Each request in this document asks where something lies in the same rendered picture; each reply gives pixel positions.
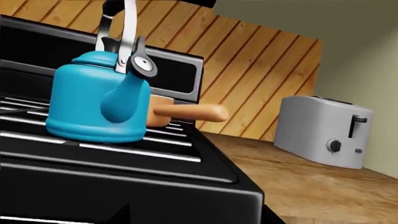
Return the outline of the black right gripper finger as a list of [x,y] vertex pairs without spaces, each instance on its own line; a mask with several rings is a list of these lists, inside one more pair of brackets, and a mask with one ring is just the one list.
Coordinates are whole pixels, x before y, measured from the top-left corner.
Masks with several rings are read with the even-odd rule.
[[101,224],[131,224],[130,205],[128,203],[125,204],[111,218],[108,218]]

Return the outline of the black stove range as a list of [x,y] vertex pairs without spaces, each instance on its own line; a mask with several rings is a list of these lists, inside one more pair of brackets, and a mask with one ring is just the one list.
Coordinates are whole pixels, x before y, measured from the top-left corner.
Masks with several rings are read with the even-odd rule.
[[0,224],[285,224],[264,193],[197,128],[176,119],[140,141],[49,134],[54,70],[95,35],[0,16]]

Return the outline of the wooden plank backsplash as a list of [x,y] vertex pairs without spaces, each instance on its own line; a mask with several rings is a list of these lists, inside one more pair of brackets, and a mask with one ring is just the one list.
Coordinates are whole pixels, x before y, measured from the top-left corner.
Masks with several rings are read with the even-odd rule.
[[319,40],[255,26],[176,0],[137,0],[137,32],[156,47],[200,55],[200,101],[229,109],[224,123],[200,121],[205,132],[272,141],[285,96],[311,95]]

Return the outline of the silver two-slot toaster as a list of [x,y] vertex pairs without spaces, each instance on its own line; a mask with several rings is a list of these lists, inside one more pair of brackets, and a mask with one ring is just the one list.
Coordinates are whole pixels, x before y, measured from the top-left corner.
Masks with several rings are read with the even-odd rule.
[[327,166],[363,167],[373,112],[320,96],[282,99],[274,146]]

